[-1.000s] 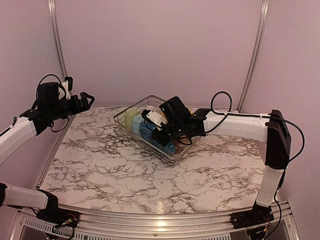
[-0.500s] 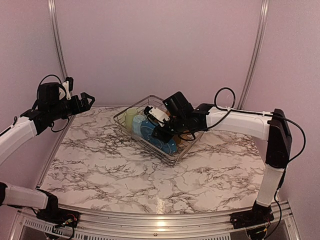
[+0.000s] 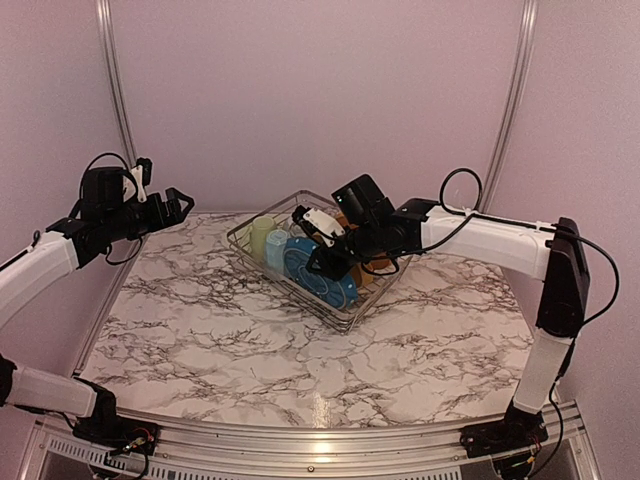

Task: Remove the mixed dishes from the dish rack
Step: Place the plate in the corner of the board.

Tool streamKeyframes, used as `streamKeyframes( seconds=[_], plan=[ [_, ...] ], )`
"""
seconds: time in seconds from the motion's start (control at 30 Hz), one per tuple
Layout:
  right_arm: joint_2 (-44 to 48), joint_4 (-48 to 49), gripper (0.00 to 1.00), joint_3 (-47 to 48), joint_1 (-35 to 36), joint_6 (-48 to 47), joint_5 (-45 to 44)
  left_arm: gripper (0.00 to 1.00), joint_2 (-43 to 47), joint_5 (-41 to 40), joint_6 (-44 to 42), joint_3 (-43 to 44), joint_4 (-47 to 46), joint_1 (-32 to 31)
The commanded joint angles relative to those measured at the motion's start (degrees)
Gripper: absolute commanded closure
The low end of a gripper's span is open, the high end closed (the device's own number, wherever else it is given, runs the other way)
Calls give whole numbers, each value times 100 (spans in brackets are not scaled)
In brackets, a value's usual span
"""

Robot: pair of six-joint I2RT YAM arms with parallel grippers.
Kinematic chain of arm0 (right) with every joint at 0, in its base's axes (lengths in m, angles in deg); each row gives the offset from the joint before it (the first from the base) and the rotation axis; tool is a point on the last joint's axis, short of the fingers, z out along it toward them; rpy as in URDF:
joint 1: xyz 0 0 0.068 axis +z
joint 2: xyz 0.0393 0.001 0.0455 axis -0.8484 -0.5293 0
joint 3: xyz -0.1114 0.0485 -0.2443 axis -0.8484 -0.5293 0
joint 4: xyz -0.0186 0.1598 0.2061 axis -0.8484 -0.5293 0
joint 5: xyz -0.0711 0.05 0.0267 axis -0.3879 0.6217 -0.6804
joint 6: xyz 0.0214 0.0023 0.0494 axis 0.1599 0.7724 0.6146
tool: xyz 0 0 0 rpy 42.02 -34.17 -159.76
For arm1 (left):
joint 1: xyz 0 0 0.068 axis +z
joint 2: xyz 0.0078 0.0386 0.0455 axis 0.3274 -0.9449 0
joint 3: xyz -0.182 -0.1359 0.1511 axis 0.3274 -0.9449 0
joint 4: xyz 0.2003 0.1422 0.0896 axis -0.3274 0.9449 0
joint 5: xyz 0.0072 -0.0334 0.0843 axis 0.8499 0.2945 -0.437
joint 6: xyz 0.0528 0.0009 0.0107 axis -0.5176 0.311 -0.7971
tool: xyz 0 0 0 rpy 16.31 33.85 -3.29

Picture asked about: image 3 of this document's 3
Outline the blue dotted plate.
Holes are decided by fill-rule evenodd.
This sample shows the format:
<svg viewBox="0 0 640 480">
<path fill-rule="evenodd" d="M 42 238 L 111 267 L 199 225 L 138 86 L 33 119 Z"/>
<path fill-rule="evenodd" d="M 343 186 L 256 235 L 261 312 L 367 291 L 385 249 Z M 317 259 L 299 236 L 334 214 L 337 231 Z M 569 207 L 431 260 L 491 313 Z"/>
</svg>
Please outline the blue dotted plate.
<svg viewBox="0 0 640 480">
<path fill-rule="evenodd" d="M 289 238 L 283 251 L 285 276 L 333 308 L 342 310 L 352 306 L 359 294 L 350 273 L 340 280 L 332 280 L 307 269 L 316 247 L 317 244 L 308 238 Z"/>
</svg>

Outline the yellow plate front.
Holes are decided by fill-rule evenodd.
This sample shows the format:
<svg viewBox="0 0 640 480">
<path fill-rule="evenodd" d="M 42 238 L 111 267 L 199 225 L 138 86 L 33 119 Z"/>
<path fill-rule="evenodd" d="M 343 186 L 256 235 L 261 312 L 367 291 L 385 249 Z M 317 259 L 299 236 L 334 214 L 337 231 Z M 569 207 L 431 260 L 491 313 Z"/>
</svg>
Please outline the yellow plate front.
<svg viewBox="0 0 640 480">
<path fill-rule="evenodd" d="M 365 265 L 357 264 L 349 272 L 357 289 L 370 285 L 374 280 L 386 274 L 393 275 L 394 273 L 395 267 L 389 259 L 373 260 Z"/>
</svg>

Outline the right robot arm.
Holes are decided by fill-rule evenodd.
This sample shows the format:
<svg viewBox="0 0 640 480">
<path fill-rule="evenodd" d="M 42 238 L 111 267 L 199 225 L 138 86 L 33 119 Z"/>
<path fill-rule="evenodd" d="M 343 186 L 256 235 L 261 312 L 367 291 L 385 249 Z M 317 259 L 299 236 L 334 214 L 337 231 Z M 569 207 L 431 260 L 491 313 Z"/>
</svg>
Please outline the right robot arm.
<svg viewBox="0 0 640 480">
<path fill-rule="evenodd" d="M 307 268 L 331 280 L 357 264 L 440 252 L 519 272 L 543 285 L 534 342 L 504 417 L 469 425 L 460 442 L 470 458 L 544 442 L 541 410 L 559 380 L 584 324 L 590 275 L 576 223 L 556 224 L 454 210 L 443 199 L 412 198 L 394 207 L 372 177 L 363 174 L 332 198 L 346 218 L 298 207 L 293 221 L 319 245 Z"/>
</svg>

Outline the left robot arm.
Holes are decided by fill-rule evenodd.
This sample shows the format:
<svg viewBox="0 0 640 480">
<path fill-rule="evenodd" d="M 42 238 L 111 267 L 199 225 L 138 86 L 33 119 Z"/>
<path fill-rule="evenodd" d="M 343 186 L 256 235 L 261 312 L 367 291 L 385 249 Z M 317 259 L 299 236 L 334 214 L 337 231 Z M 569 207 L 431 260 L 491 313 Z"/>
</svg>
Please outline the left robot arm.
<svg viewBox="0 0 640 480">
<path fill-rule="evenodd" d="M 83 174 L 79 198 L 69 216 L 43 232 L 1 267 L 1 322 L 56 281 L 108 256 L 114 243 L 141 241 L 148 234 L 181 224 L 195 205 L 175 188 L 149 194 L 151 165 L 142 159 L 124 167 L 89 168 Z M 117 413 L 109 390 L 78 378 L 1 360 L 1 403 L 29 411 L 73 415 L 76 437 L 103 445 L 118 445 L 136 436 L 150 439 L 151 430 Z"/>
</svg>

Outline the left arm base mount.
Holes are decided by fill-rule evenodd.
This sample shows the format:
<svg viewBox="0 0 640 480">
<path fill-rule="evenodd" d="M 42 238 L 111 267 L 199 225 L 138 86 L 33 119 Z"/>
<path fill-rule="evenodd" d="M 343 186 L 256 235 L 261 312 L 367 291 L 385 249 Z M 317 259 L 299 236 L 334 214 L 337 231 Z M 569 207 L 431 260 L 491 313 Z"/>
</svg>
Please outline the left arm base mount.
<svg viewBox="0 0 640 480">
<path fill-rule="evenodd" d="M 104 422 L 80 418 L 72 429 L 75 437 L 109 447 L 114 455 L 140 453 L 151 456 L 159 432 L 156 423 L 121 416 Z"/>
</svg>

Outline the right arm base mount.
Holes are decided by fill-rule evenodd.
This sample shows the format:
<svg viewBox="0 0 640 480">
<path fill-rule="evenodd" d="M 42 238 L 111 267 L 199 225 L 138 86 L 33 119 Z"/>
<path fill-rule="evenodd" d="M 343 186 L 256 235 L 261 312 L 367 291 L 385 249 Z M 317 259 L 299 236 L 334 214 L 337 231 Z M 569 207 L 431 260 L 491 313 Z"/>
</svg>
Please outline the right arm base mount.
<svg viewBox="0 0 640 480">
<path fill-rule="evenodd" d="M 535 446 L 548 438 L 546 424 L 540 419 L 478 423 L 465 426 L 460 432 L 460 444 L 469 458 Z"/>
</svg>

